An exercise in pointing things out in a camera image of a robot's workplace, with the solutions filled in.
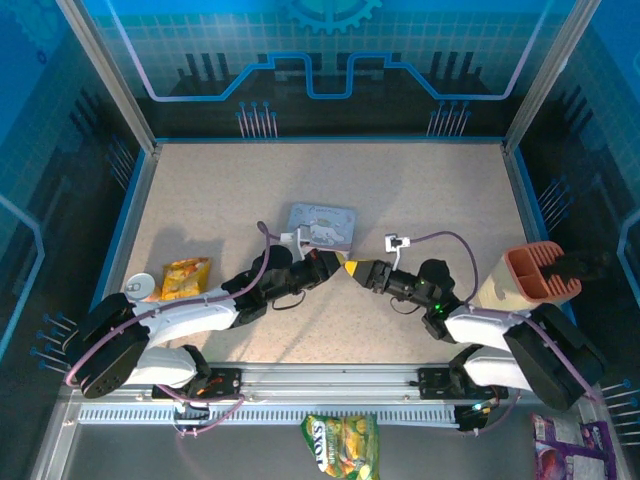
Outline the aluminium table edge rail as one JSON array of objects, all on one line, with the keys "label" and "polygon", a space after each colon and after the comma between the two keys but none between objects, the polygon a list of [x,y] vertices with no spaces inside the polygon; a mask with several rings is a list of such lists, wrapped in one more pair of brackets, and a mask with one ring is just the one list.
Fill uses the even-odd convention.
[{"label": "aluminium table edge rail", "polygon": [[153,153],[141,152],[136,160],[88,312],[109,294],[117,293],[125,282],[160,153],[157,147]]},{"label": "aluminium table edge rail", "polygon": [[[532,188],[530,184],[525,184],[525,179],[520,174],[517,159],[515,157],[505,157],[504,155],[503,157],[505,160],[507,175],[509,177],[514,193],[516,206],[518,207],[518,212],[520,213],[520,216],[524,217],[526,242],[524,242],[522,245],[540,241],[549,241],[545,232],[539,232],[538,224],[536,223],[537,217],[535,216],[535,212],[532,210],[532,203],[530,202],[528,196],[528,192],[532,191]],[[511,312],[514,314],[525,316],[527,314],[530,314],[531,311],[532,310]]]}]

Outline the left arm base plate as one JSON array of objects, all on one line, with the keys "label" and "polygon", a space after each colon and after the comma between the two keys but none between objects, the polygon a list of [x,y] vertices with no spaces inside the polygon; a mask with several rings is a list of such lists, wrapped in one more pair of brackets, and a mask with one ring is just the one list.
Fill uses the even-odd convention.
[{"label": "left arm base plate", "polygon": [[199,372],[182,387],[172,387],[180,397],[196,401],[234,399],[240,393],[242,370],[238,368],[213,368]]}]

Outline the cartoon print tin box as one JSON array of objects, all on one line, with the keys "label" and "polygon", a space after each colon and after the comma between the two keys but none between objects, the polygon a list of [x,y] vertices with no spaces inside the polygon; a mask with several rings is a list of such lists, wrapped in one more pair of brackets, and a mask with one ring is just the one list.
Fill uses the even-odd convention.
[{"label": "cartoon print tin box", "polygon": [[333,250],[348,254],[351,250],[357,215],[349,208],[294,203],[290,210],[286,232],[299,225],[311,227],[310,249]]}]

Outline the black tool in holder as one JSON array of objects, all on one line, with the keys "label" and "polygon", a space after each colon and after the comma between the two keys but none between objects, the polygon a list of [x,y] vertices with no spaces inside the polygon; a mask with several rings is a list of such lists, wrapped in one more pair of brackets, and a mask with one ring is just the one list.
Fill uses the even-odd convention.
[{"label": "black tool in holder", "polygon": [[605,251],[580,251],[558,256],[550,265],[539,268],[542,276],[549,280],[558,277],[563,284],[572,280],[594,281],[606,276],[611,256]]}]

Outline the aluminium frame post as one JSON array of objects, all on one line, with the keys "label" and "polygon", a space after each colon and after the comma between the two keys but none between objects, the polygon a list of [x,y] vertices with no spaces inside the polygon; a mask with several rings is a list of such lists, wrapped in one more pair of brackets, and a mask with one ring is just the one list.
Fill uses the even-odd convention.
[{"label": "aluminium frame post", "polygon": [[568,64],[601,1],[575,0],[507,130],[502,148],[505,157],[514,155],[552,87]]},{"label": "aluminium frame post", "polygon": [[116,107],[146,154],[156,149],[155,136],[95,23],[81,0],[55,0]]}]

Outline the green candy bag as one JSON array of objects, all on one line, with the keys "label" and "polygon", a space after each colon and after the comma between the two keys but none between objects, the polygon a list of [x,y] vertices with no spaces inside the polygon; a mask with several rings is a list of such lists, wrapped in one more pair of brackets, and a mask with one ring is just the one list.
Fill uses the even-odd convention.
[{"label": "green candy bag", "polygon": [[301,431],[321,472],[337,480],[380,480],[375,414],[307,415]]}]

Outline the yellow snack bag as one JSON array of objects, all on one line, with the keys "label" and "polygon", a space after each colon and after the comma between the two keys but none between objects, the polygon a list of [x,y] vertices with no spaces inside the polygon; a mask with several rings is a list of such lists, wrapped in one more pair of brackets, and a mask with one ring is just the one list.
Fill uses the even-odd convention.
[{"label": "yellow snack bag", "polygon": [[211,267],[208,257],[178,260],[163,266],[161,299],[175,300],[197,296],[207,290]]}]

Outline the purple snack bag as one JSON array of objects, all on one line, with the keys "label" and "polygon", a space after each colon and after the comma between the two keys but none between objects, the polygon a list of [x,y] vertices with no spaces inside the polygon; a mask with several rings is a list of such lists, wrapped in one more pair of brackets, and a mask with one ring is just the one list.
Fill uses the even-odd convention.
[{"label": "purple snack bag", "polygon": [[535,480],[618,480],[605,421],[580,423],[531,415]]}]

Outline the silver drink can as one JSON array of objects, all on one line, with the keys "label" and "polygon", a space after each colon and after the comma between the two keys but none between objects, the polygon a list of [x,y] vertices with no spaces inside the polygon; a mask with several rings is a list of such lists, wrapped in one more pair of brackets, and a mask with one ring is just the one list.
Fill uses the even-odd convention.
[{"label": "silver drink can", "polygon": [[124,293],[131,301],[145,301],[155,292],[154,278],[145,272],[131,276],[124,285]]}]

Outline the beige orange cutlery holder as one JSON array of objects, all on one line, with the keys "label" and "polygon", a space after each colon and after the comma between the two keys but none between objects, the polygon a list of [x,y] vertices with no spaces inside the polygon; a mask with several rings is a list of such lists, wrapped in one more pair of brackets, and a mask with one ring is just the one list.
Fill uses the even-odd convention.
[{"label": "beige orange cutlery holder", "polygon": [[504,252],[479,288],[476,306],[503,311],[529,311],[548,303],[561,306],[582,291],[579,280],[564,282],[558,275],[546,279],[542,267],[551,266],[564,254],[552,241],[540,241]]}]

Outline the aluminium mounting rail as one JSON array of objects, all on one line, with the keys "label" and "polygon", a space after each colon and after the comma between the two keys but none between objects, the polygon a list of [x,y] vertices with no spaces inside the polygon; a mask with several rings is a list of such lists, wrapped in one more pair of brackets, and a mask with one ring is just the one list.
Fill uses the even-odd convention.
[{"label": "aluminium mounting rail", "polygon": [[[216,364],[196,368],[176,366],[144,367],[130,374],[115,371],[107,373],[92,383],[81,380],[78,373],[69,371],[65,382],[79,388],[87,399],[101,398],[124,386],[151,386],[155,398],[173,398],[180,402],[204,404],[219,400],[196,401],[178,396],[172,387],[182,387],[197,373],[209,372],[213,368],[238,368],[242,370],[241,396],[260,401],[293,401],[305,399],[329,401],[471,401],[471,400],[422,400],[417,388],[417,372],[421,368],[448,368],[445,365],[382,365],[382,364]],[[506,383],[491,381],[487,386],[505,387]]]}]

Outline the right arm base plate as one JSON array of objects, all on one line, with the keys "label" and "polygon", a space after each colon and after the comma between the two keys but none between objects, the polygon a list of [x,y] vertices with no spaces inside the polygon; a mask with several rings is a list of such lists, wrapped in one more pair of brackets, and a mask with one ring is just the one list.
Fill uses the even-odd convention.
[{"label": "right arm base plate", "polygon": [[422,400],[504,400],[505,387],[479,386],[464,372],[450,368],[421,368],[417,372],[417,388]]}]

